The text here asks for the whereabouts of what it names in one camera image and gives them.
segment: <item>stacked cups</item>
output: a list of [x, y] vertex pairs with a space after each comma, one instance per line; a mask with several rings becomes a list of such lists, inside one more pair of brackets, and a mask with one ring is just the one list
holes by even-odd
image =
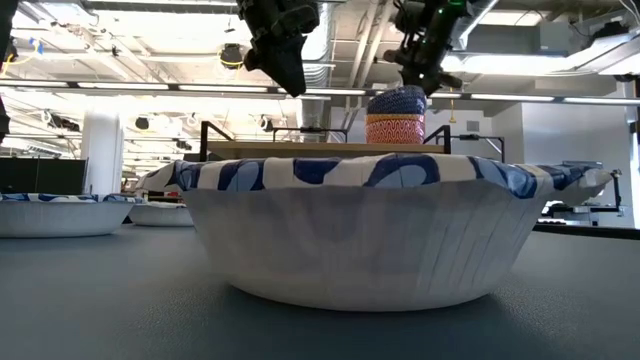
[[367, 143], [422, 144], [427, 97], [418, 86], [404, 86], [371, 99], [367, 107]]

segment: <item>white paper bowl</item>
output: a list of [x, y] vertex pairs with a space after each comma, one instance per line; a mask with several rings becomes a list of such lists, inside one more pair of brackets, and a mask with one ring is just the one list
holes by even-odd
[[107, 235], [120, 227], [133, 203], [77, 200], [0, 201], [0, 238], [54, 238]]
[[129, 213], [131, 222], [140, 226], [193, 226], [189, 210], [184, 205], [150, 202], [139, 204]]
[[407, 311], [487, 294], [547, 200], [584, 201], [610, 179], [587, 168], [389, 155], [179, 162], [141, 186], [183, 189], [212, 262], [244, 291], [324, 309]]

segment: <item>wooden shelf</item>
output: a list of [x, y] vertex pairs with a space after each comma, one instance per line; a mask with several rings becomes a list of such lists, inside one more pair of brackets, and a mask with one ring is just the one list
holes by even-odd
[[333, 144], [210, 141], [208, 149], [221, 159], [256, 159], [267, 157], [326, 158], [376, 156], [389, 153], [444, 154], [444, 146], [392, 144]]

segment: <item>gray table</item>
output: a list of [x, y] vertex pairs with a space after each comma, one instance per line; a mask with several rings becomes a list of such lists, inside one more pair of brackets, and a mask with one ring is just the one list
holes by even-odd
[[193, 230], [0, 240], [0, 359], [638, 359], [640, 242], [533, 234], [493, 294], [400, 314], [235, 290]]

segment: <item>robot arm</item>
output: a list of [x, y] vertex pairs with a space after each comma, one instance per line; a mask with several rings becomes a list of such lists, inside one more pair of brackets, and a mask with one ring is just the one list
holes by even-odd
[[[442, 72], [440, 63], [451, 49], [453, 28], [467, 16], [466, 0], [388, 0], [399, 9], [396, 28], [405, 34], [398, 50], [384, 59], [403, 66], [405, 85], [417, 85], [431, 95], [441, 84], [460, 88], [462, 81]], [[237, 0], [240, 18], [253, 39], [245, 56], [247, 70], [261, 69], [292, 96], [306, 92], [302, 67], [303, 34], [319, 25], [313, 0]]]

